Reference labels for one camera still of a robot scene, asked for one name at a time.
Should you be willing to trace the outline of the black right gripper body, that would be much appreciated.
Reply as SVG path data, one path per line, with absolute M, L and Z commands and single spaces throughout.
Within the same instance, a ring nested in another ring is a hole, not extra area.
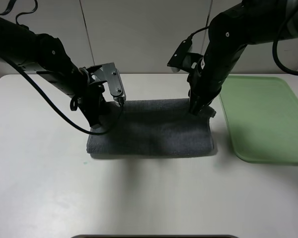
M 196 92 L 193 88 L 190 88 L 189 90 L 189 102 L 190 106 L 206 106 L 209 105 L 213 99 L 220 93 L 220 90 L 216 92 L 209 92 L 209 91 L 204 91 L 202 92 Z

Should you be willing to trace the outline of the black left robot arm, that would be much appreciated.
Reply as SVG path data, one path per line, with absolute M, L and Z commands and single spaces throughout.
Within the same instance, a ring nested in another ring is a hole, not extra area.
M 80 109 L 90 127 L 99 125 L 99 116 L 106 111 L 104 88 L 72 63 L 60 39 L 0 17 L 0 61 L 35 72 L 70 97 L 70 109 Z

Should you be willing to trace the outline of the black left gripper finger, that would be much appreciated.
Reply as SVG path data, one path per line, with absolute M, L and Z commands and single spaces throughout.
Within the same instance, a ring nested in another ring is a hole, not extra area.
M 88 112 L 88 123 L 91 128 L 99 128 L 100 120 L 98 112 Z

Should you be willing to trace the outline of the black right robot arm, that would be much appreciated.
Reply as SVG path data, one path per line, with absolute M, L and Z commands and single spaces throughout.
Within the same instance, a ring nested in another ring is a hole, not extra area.
M 298 38 L 298 0 L 244 0 L 218 14 L 209 25 L 209 44 L 188 81 L 189 112 L 196 115 L 219 94 L 222 84 L 248 45 L 271 42 L 275 64 L 284 66 L 278 42 Z

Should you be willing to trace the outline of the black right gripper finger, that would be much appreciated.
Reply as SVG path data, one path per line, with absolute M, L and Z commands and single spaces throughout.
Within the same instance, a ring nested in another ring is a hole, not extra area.
M 201 110 L 200 98 L 190 98 L 188 112 L 192 115 L 197 115 Z
M 214 109 L 210 106 L 211 101 L 204 105 L 200 110 L 201 116 L 213 116 L 214 115 Z

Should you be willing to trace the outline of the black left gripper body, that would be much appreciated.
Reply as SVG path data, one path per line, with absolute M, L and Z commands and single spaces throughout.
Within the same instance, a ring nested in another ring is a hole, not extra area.
M 82 95 L 74 95 L 73 111 L 80 109 L 86 117 L 98 117 L 107 113 L 106 101 L 103 97 L 103 83 L 89 84 Z

